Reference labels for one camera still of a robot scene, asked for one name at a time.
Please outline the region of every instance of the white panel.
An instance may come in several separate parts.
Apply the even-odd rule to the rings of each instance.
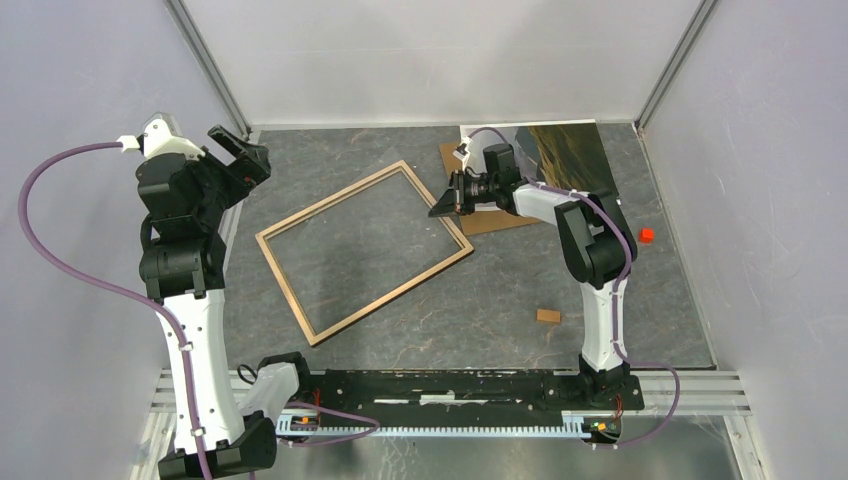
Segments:
[[[634,118],[698,0],[186,2],[253,124]]]
[[[848,2],[721,2],[648,126],[654,172],[775,478],[844,478]]]
[[[157,110],[198,144],[227,116],[155,0],[2,2],[0,72],[0,478],[126,478],[151,448],[139,438],[166,364],[162,329],[150,309],[39,257],[18,225],[18,191],[47,157],[137,135]],[[136,291],[142,159],[115,149],[66,160],[30,200],[48,248]]]

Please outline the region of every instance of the small wooden block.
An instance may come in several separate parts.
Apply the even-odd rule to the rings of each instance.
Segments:
[[[560,323],[560,314],[556,310],[536,310],[536,321],[543,323]]]

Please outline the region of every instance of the gray floor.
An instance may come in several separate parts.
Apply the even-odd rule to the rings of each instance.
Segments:
[[[631,229],[650,227],[657,236],[640,246],[627,287],[628,353],[678,367],[710,366],[638,140],[625,124],[603,124],[600,132]],[[313,369],[576,367],[583,340],[580,291],[565,268],[555,229],[544,224],[469,237],[471,256],[315,348],[297,325],[254,235],[401,158],[438,197],[447,186],[438,145],[457,139],[456,127],[264,132],[260,143],[271,151],[273,174],[246,200],[227,272],[230,365],[255,365],[267,355],[300,350]],[[448,248],[440,238],[402,234],[432,228],[426,215],[416,213],[408,224],[397,215],[375,216],[426,212],[409,203],[414,194],[402,193],[402,183],[379,188],[384,190],[334,207],[340,210],[275,239],[273,248],[298,295],[309,297],[301,303],[317,327],[352,313],[369,288],[396,285]],[[427,254],[403,254],[415,250]],[[374,261],[376,252],[385,252],[385,258],[378,268],[367,267],[365,259]],[[536,323],[537,308],[561,311],[562,324]]]
[[[625,438],[655,421],[628,418]],[[615,452],[580,441],[509,438],[363,438],[319,448],[277,451],[257,480],[319,479],[740,479],[724,421],[675,418],[661,435]]]

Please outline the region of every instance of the white connector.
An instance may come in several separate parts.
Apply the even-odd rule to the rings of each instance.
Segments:
[[[462,142],[456,147],[456,150],[453,151],[453,156],[458,158],[462,162],[462,171],[465,171],[465,167],[468,166],[468,159],[471,158],[471,152],[468,151],[468,147],[474,141],[471,137],[462,137]]]
[[[132,135],[121,135],[116,141],[123,144],[123,147],[121,147],[121,153],[128,150],[141,150],[141,145],[138,144],[138,139]]]

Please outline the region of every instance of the wooden frame edge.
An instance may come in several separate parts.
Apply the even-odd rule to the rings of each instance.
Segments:
[[[445,270],[454,263],[458,262],[459,260],[467,257],[474,251],[474,247],[471,245],[471,242],[465,235],[463,235],[462,231],[459,229],[459,227],[456,226],[456,224],[452,220],[444,217],[439,218],[439,221],[451,235],[453,240],[457,243],[457,245],[459,245],[460,249],[458,252],[452,254],[448,258],[440,261],[439,263],[428,268],[427,270],[424,270],[423,272],[411,278],[410,280],[407,280],[406,282],[392,289],[377,300],[374,300],[373,302],[362,307],[356,312],[348,315],[344,319],[336,322],[331,327],[321,332],[315,333],[315,329],[312,328],[312,324],[309,322],[309,318],[307,318],[306,312],[300,305],[300,301],[297,299],[297,295],[295,295],[295,292],[292,289],[288,278],[283,272],[280,262],[277,260],[276,255],[274,255],[274,252],[271,250],[269,240],[274,236],[279,235],[280,233],[288,230],[289,228],[299,224],[300,222],[311,218],[323,212],[324,210],[327,210],[328,208],[338,203],[341,203],[344,200],[347,200],[348,198],[356,195],[357,193],[360,193],[361,191],[370,188],[397,173],[402,173],[403,176],[406,177],[412,187],[421,196],[421,199],[424,200],[425,204],[427,204],[429,207],[432,207],[436,204],[436,199],[433,197],[432,194],[430,194],[430,191],[427,190],[427,187],[424,186],[424,184],[415,175],[409,165],[405,161],[400,160],[372,175],[365,177],[364,179],[348,186],[347,188],[344,188],[336,192],[335,194],[330,195],[324,200],[321,200],[305,208],[304,210],[301,210],[300,212],[297,212],[294,215],[291,215],[288,218],[277,222],[274,225],[271,225],[270,227],[256,234],[256,241],[259,243],[259,249],[265,256],[265,260],[268,262],[268,266],[271,267],[271,271],[273,272],[274,278],[277,280],[277,283],[280,286],[280,290],[282,290],[286,301],[288,301],[289,306],[291,307],[292,312],[294,313],[295,318],[297,319],[297,323],[300,325],[301,330],[303,330],[304,336],[306,336],[306,340],[312,347],[341,332],[345,328],[353,325],[359,320],[377,311],[379,308],[387,305],[391,301],[399,298],[406,292],[424,283],[431,277],[437,275],[438,273]]]

